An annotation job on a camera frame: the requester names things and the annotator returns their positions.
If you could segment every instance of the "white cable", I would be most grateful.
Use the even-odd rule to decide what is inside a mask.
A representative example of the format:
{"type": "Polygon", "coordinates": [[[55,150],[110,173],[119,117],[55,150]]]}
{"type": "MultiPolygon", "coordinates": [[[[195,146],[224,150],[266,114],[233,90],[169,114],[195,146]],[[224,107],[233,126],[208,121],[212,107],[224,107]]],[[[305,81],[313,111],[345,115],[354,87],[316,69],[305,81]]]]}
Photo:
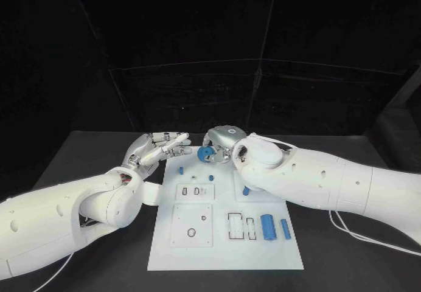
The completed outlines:
{"type": "Polygon", "coordinates": [[[42,284],[42,286],[41,286],[34,292],[38,292],[38,291],[47,286],[47,284],[54,280],[55,276],[60,274],[60,272],[62,271],[64,267],[67,266],[68,261],[71,260],[71,258],[73,258],[73,254],[70,255],[68,260],[67,260],[67,262],[64,263],[61,269],[60,269],[58,272],[52,275],[52,278],[50,278],[50,280],[42,284]]]}
{"type": "Polygon", "coordinates": [[[273,138],[269,138],[269,137],[263,137],[263,136],[260,136],[257,133],[251,133],[248,136],[253,137],[253,138],[263,139],[263,140],[267,140],[267,141],[270,141],[270,142],[279,143],[279,144],[285,144],[285,145],[287,145],[287,146],[292,147],[292,148],[299,148],[299,147],[295,146],[293,144],[289,144],[289,143],[286,143],[286,142],[283,142],[283,141],[280,141],[280,140],[276,140],[276,139],[273,139],[273,138]]]}
{"type": "Polygon", "coordinates": [[[332,221],[335,227],[336,227],[338,229],[341,229],[342,231],[348,232],[348,233],[351,234],[351,236],[355,237],[358,240],[362,240],[364,242],[375,243],[377,245],[383,245],[383,246],[385,246],[385,247],[388,247],[388,248],[394,248],[394,249],[397,249],[398,251],[403,251],[403,252],[407,252],[407,253],[414,254],[414,255],[417,255],[417,256],[421,256],[421,252],[411,251],[410,249],[401,248],[400,246],[391,245],[391,244],[388,244],[388,243],[385,243],[385,242],[380,242],[378,240],[375,240],[375,239],[372,239],[372,238],[370,238],[370,237],[362,236],[361,234],[352,232],[352,231],[349,230],[349,227],[347,226],[344,220],[342,220],[341,214],[338,213],[338,211],[335,211],[335,213],[336,213],[336,215],[338,215],[338,218],[339,218],[339,220],[341,220],[342,226],[344,226],[345,228],[342,228],[342,227],[339,227],[339,226],[336,225],[336,223],[335,223],[335,221],[334,221],[334,218],[332,218],[332,211],[329,211],[329,217],[331,217],[331,221],[332,221]]]}

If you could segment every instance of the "robotic hand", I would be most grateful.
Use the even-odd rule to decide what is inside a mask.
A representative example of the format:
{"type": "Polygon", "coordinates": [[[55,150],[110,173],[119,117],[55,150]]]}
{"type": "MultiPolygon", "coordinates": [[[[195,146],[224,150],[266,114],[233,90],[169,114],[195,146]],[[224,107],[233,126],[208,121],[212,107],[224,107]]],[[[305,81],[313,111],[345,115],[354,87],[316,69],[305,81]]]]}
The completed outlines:
{"type": "Polygon", "coordinates": [[[198,156],[204,162],[233,161],[251,190],[266,190],[309,208],[371,217],[421,245],[421,175],[358,164],[254,133],[247,136],[233,126],[208,131],[198,156]],[[280,149],[274,143],[289,147],[280,149]]]}
{"type": "Polygon", "coordinates": [[[0,204],[0,280],[45,267],[126,227],[143,203],[158,205],[161,185],[143,180],[159,160],[192,153],[188,137],[188,133],[142,135],[122,167],[0,204]]]}

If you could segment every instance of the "hole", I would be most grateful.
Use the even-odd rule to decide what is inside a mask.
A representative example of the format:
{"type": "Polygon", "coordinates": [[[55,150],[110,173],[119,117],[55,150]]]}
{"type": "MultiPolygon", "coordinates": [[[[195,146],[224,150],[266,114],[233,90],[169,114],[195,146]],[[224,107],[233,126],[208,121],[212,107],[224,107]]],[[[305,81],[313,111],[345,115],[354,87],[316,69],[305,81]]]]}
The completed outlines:
{"type": "Polygon", "coordinates": [[[13,230],[13,232],[18,232],[19,224],[18,224],[16,220],[12,220],[12,222],[11,222],[11,229],[13,230]]]}
{"type": "Polygon", "coordinates": [[[62,209],[61,205],[58,205],[55,209],[58,210],[60,216],[64,217],[64,209],[62,209]]]}
{"type": "Polygon", "coordinates": [[[247,155],[247,153],[248,153],[248,149],[246,148],[246,146],[243,146],[241,149],[240,149],[238,157],[240,158],[244,158],[244,156],[247,155]]]}
{"type": "Polygon", "coordinates": [[[191,229],[188,230],[188,235],[189,235],[191,237],[194,237],[194,236],[197,235],[197,230],[195,230],[194,228],[191,228],[191,229]]]}

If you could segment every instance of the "dark gray table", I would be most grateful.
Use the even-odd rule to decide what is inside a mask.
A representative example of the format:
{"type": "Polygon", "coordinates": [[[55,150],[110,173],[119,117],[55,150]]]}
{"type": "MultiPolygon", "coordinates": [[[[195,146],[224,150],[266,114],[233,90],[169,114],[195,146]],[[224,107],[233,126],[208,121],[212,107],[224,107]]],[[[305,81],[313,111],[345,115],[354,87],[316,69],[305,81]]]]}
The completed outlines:
{"type": "MultiPolygon", "coordinates": [[[[107,172],[122,164],[139,133],[71,133],[37,189],[107,172]]],[[[191,135],[201,145],[204,135],[191,135]]],[[[362,136],[273,136],[302,148],[385,167],[362,136]]],[[[165,163],[149,181],[163,182],[165,163]]],[[[143,206],[132,225],[78,251],[42,291],[420,291],[421,258],[354,239],[326,211],[289,203],[303,271],[148,271],[158,207],[143,206]]],[[[420,246],[394,228],[345,214],[354,231],[411,249],[420,246]]],[[[29,291],[45,283],[64,260],[0,282],[0,291],[29,291]]]]}

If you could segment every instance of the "blue cylinder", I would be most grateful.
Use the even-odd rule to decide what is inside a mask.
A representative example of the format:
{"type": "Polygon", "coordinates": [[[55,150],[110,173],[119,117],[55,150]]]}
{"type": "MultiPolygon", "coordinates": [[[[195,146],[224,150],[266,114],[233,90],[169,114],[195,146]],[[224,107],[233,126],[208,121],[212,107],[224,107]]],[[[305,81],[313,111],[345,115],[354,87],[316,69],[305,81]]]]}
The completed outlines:
{"type": "Polygon", "coordinates": [[[290,229],[289,229],[289,224],[287,224],[286,219],[282,219],[282,224],[283,224],[283,233],[286,234],[286,239],[292,239],[290,229]]]}
{"type": "Polygon", "coordinates": [[[274,217],[270,214],[261,215],[261,229],[266,240],[277,239],[277,231],[274,230],[274,217]]]}
{"type": "Polygon", "coordinates": [[[250,193],[250,188],[244,187],[244,195],[248,196],[248,193],[250,193]]]}

